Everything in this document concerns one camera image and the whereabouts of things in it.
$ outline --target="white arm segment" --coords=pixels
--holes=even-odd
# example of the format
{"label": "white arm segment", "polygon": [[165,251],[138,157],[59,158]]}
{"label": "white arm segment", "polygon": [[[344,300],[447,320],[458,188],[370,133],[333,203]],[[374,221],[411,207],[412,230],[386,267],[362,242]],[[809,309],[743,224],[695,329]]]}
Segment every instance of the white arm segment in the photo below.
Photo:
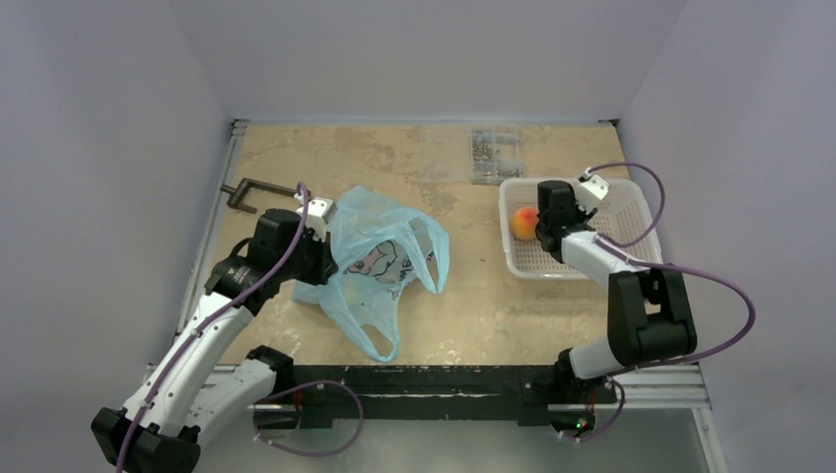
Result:
{"label": "white arm segment", "polygon": [[[217,293],[200,298],[197,309],[189,318],[183,332],[174,341],[169,352],[166,353],[166,357],[160,362],[160,367],[139,390],[125,401],[124,407],[128,411],[125,418],[133,419],[136,416],[137,411],[144,404],[143,399],[148,394],[148,390],[160,374],[160,370],[169,362],[174,352],[183,344],[188,335],[196,329],[205,317],[208,317],[229,301],[229,298]],[[151,408],[146,411],[140,425],[147,428],[154,423],[160,426],[160,435],[177,437],[185,423],[189,407],[200,388],[203,387],[206,378],[209,377],[230,343],[251,321],[252,313],[249,310],[243,306],[232,307],[214,323],[206,327],[203,334],[191,343],[191,346],[174,365],[166,381],[160,386],[157,397],[154,399]]]}
{"label": "white arm segment", "polygon": [[247,406],[269,396],[276,383],[276,372],[259,360],[245,360],[220,384],[198,394],[186,420],[200,427],[197,443],[201,448],[229,425]]}
{"label": "white arm segment", "polygon": [[[563,238],[561,255],[563,262],[590,277],[607,291],[609,275],[629,271],[646,271],[647,268],[627,264],[595,244],[596,232],[575,232]],[[569,352],[572,370],[580,379],[591,379],[615,372],[624,367],[615,360],[609,348],[609,340],[603,337]]]}

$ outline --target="metal clamp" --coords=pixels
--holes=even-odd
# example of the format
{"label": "metal clamp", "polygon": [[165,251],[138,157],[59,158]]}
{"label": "metal clamp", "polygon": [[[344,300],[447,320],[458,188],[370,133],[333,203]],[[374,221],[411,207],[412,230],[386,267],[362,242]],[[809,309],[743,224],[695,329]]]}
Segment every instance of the metal clamp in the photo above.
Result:
{"label": "metal clamp", "polygon": [[253,188],[288,197],[293,197],[296,193],[296,189],[291,189],[290,187],[285,187],[283,185],[271,184],[270,182],[264,182],[262,180],[250,179],[248,177],[241,179],[238,187],[232,187],[232,185],[227,184],[221,185],[221,191],[230,194],[230,199],[227,201],[227,205],[233,209],[243,210],[250,214],[254,214],[258,212],[258,210],[255,207],[246,205],[244,203],[244,197],[249,190]]}

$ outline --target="robotic arm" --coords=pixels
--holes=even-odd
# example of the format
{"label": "robotic arm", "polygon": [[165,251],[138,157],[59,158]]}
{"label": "robotic arm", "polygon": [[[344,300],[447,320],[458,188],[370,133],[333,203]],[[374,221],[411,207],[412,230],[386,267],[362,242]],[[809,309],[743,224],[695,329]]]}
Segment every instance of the robotic arm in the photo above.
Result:
{"label": "robotic arm", "polygon": [[[536,236],[543,250],[589,276],[608,297],[606,335],[565,350],[555,364],[553,386],[567,397],[589,392],[608,374],[687,355],[697,346],[682,274],[625,262],[603,249],[601,236],[587,225],[608,190],[606,180],[588,173],[574,185],[537,185]],[[658,308],[649,313],[648,305]]]}
{"label": "robotic arm", "polygon": [[[119,449],[129,438],[125,470],[129,472],[188,472],[194,468],[201,446],[222,430],[240,411],[270,394],[296,385],[293,360],[269,347],[252,350],[234,375],[201,390],[230,343],[255,318],[282,283],[295,279],[326,284],[337,271],[330,251],[327,222],[336,207],[329,199],[308,203],[306,228],[293,253],[278,273],[243,302],[220,317],[207,317],[251,288],[275,266],[291,245],[303,208],[296,212],[271,209],[258,219],[255,234],[239,242],[232,254],[215,265],[194,314],[157,369],[120,410],[103,408],[92,429],[105,458],[116,464]],[[247,246],[246,256],[239,252]],[[188,335],[194,337],[187,343]],[[174,359],[171,369],[166,367]],[[165,380],[147,403],[158,376]],[[141,416],[136,432],[131,422]]]}

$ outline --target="gray wall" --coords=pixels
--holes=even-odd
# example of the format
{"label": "gray wall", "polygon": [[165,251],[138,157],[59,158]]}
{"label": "gray wall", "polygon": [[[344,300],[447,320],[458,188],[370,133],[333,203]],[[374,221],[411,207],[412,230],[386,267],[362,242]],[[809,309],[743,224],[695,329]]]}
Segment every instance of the gray wall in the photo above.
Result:
{"label": "gray wall", "polygon": [[685,0],[171,0],[226,111],[620,116]]}
{"label": "gray wall", "polygon": [[[836,460],[834,24],[828,0],[689,0],[620,126],[628,160],[667,184],[665,256],[739,281],[760,310],[704,363],[734,472]],[[728,292],[691,295],[703,346],[742,325]]]}
{"label": "gray wall", "polygon": [[226,118],[164,0],[2,0],[0,64],[0,471],[112,471],[90,421],[171,343]]}

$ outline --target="wooden table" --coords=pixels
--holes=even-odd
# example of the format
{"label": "wooden table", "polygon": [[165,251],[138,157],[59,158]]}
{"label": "wooden table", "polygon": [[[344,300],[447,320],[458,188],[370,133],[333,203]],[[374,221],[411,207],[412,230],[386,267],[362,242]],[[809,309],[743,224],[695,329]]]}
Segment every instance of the wooden table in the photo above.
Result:
{"label": "wooden table", "polygon": [[[601,336],[605,295],[589,281],[531,282],[508,271],[500,237],[498,186],[423,184],[418,180],[420,126],[255,126],[246,130],[237,182],[243,177],[337,200],[362,184],[419,209],[450,234],[445,290],[414,282],[400,300],[402,365],[547,365],[560,351]],[[521,126],[524,175],[577,176],[586,167],[623,161],[611,126]],[[624,169],[605,177],[627,178]],[[295,209],[287,197],[251,191],[248,205]],[[252,235],[256,215],[225,210],[214,262]],[[269,345],[299,365],[372,365],[320,310],[291,300],[292,283],[268,302],[221,362],[238,364]],[[374,338],[388,353],[383,337]]]}

